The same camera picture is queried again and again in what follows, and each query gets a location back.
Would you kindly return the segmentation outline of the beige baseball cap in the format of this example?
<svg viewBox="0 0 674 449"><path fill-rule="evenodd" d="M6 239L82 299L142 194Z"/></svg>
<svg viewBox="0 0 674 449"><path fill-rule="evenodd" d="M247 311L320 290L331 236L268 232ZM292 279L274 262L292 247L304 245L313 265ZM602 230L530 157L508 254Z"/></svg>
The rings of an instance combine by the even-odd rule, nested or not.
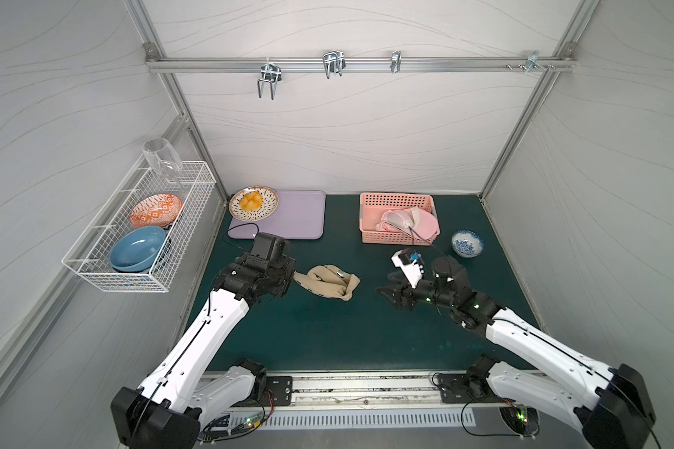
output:
<svg viewBox="0 0 674 449"><path fill-rule="evenodd" d="M294 281L313 295L342 301L350 301L361 283L357 275L334 265L316 266L306 274L295 272Z"/></svg>

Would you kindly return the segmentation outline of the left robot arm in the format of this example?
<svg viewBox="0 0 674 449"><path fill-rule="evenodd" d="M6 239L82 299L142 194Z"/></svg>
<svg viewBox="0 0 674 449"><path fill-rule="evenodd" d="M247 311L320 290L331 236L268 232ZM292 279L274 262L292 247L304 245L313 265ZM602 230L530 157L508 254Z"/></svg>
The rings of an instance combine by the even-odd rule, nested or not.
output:
<svg viewBox="0 0 674 449"><path fill-rule="evenodd" d="M243 254L225 267L181 340L136 389L121 388L110 404L118 440L128 448L192 448L252 433L259 413L234 430L221 424L226 410L265 395L266 370L243 359L201 385L200 379L232 329L263 296L282 297L293 279L288 256Z"/></svg>

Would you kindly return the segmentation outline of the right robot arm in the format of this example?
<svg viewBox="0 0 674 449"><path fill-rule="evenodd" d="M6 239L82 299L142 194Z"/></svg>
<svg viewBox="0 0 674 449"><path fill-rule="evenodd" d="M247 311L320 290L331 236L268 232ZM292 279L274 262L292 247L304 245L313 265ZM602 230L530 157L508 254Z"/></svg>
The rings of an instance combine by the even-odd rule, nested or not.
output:
<svg viewBox="0 0 674 449"><path fill-rule="evenodd" d="M451 256L432 262L426 279L421 255L396 252L396 271L378 293L398 309L419 303L445 311L449 320L501 346L537 368L523 372L483 355L466 374L467 384L489 389L562 421L593 448L642 448L653 439L655 408L643 376L627 364L617 368L587 357L520 318L513 310L472 288L466 269Z"/></svg>

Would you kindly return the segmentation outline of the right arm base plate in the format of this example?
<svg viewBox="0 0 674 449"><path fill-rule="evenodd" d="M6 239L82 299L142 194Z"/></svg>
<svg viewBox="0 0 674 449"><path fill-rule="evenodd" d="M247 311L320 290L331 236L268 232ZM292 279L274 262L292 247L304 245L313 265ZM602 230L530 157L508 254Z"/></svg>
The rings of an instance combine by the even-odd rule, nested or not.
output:
<svg viewBox="0 0 674 449"><path fill-rule="evenodd" d="M441 402L466 403L484 397L484 388L473 376L466 373L436 372L432 382L438 389Z"/></svg>

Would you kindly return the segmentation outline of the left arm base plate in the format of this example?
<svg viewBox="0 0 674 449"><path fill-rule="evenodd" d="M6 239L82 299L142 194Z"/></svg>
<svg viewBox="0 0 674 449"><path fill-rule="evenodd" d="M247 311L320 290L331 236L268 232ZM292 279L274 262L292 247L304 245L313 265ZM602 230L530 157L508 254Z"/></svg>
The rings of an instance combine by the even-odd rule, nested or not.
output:
<svg viewBox="0 0 674 449"><path fill-rule="evenodd" d="M288 375L268 375L260 382L258 400L265 407L288 407L292 404L294 379Z"/></svg>

